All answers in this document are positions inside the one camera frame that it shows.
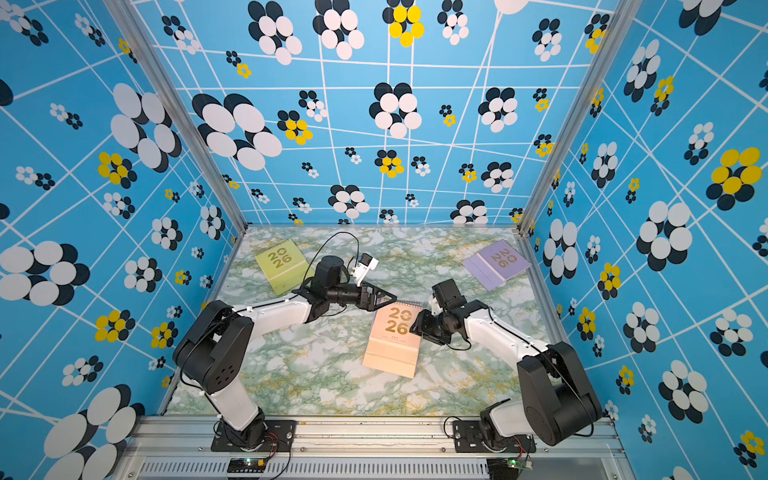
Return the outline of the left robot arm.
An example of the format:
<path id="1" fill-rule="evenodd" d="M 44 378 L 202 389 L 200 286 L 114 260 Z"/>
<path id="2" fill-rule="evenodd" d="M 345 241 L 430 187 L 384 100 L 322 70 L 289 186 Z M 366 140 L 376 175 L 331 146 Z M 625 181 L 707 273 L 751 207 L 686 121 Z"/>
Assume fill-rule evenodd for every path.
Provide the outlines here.
<path id="1" fill-rule="evenodd" d="M 207 304 L 179 341 L 173 362 L 180 378 L 200 389 L 221 415 L 218 437 L 245 451 L 255 451 L 271 435 L 263 410 L 249 396 L 240 370 L 249 345 L 257 338 L 289 326 L 304 325 L 326 314 L 332 305 L 352 305 L 374 312 L 397 296 L 365 280 L 378 260 L 364 253 L 353 270 L 337 256 L 321 259 L 315 274 L 291 294 L 252 306 Z"/>

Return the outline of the pink calendar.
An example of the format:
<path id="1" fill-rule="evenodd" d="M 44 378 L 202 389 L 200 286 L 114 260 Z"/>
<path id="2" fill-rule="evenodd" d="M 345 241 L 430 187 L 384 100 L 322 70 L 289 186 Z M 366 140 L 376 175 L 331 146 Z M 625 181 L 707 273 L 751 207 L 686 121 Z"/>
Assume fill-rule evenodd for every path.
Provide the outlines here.
<path id="1" fill-rule="evenodd" d="M 395 302 L 376 311 L 362 364 L 371 369 L 413 378 L 421 337 L 410 332 L 420 306 Z"/>

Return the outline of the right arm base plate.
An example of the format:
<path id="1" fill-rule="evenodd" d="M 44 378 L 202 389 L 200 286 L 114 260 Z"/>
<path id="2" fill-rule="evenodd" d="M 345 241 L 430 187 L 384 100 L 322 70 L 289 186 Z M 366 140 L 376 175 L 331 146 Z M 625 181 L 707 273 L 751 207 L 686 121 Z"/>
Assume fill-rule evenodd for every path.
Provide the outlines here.
<path id="1" fill-rule="evenodd" d="M 451 422 L 448 436 L 454 442 L 457 453 L 499 453 L 525 456 L 537 451 L 535 439 L 522 434 L 502 437 L 482 420 L 457 420 Z"/>

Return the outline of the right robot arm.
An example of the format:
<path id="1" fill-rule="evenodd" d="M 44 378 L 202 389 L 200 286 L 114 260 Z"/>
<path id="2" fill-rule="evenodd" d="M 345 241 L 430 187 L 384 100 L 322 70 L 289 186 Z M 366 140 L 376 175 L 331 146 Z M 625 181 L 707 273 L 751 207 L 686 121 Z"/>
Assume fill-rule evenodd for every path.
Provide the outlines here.
<path id="1" fill-rule="evenodd" d="M 452 279 L 432 287 L 429 307 L 418 314 L 410 332 L 445 346 L 458 334 L 470 347 L 482 346 L 517 370 L 521 399 L 499 401 L 480 413 L 481 441 L 490 451 L 502 452 L 530 434 L 555 446 L 592 429 L 603 417 L 570 344 L 548 344 L 496 320 L 490 306 L 466 300 Z"/>

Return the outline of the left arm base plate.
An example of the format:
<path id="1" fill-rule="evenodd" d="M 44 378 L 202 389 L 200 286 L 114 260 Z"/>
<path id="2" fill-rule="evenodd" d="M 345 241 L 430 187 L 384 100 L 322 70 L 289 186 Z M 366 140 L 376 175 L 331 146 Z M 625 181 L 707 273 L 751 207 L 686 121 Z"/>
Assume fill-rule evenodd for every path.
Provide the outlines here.
<path id="1" fill-rule="evenodd" d="M 292 446 L 298 423 L 295 420 L 263 420 L 256 418 L 243 431 L 236 431 L 228 423 L 218 420 L 214 424 L 213 452 L 288 452 Z"/>

